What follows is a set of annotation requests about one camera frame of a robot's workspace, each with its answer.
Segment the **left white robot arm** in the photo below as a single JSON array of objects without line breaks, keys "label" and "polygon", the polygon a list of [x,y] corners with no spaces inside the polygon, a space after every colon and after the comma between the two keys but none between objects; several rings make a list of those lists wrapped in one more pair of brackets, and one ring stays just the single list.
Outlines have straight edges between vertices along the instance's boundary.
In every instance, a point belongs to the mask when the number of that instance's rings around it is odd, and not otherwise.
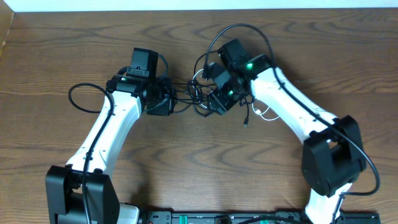
[{"label": "left white robot arm", "polygon": [[111,177],[133,124],[145,113],[174,112],[171,79],[157,76],[164,56],[135,48],[131,64],[121,68],[105,88],[104,104],[83,144],[65,166],[52,166],[45,176],[51,223],[144,223],[137,206],[121,203]]}]

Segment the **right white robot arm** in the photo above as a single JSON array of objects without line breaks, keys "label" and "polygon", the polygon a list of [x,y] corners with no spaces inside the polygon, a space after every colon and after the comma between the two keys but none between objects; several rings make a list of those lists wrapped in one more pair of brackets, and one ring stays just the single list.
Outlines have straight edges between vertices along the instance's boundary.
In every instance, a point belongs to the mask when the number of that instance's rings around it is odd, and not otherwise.
[{"label": "right white robot arm", "polygon": [[252,57],[238,39],[217,53],[222,63],[211,62],[204,74],[216,84],[207,96],[208,109],[222,115],[252,95],[274,110],[303,144],[302,174],[311,187],[306,216],[312,223],[335,221],[340,215],[339,196],[366,168],[358,123],[317,106],[272,66],[269,57]]}]

